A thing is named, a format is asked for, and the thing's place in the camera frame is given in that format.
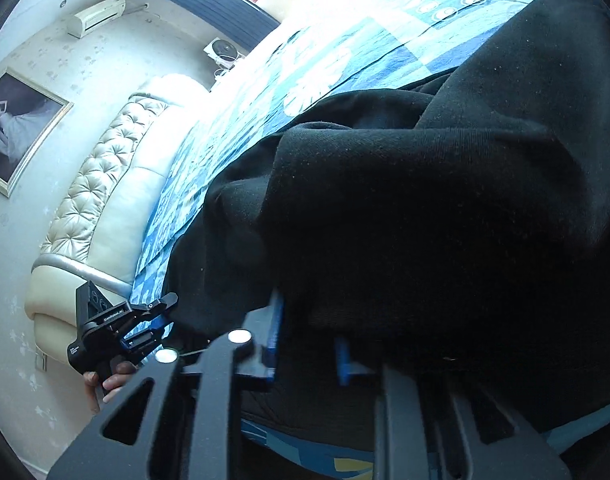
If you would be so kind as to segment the person's left hand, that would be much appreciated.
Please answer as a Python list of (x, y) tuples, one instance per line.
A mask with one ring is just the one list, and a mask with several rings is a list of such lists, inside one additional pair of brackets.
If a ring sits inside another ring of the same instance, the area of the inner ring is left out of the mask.
[(84, 393), (92, 414), (99, 414), (102, 406), (113, 400), (117, 393), (122, 390), (131, 376), (137, 373), (137, 367), (130, 362), (122, 362), (116, 365), (115, 372), (109, 378), (100, 380), (97, 372), (86, 372), (82, 375), (84, 381)]

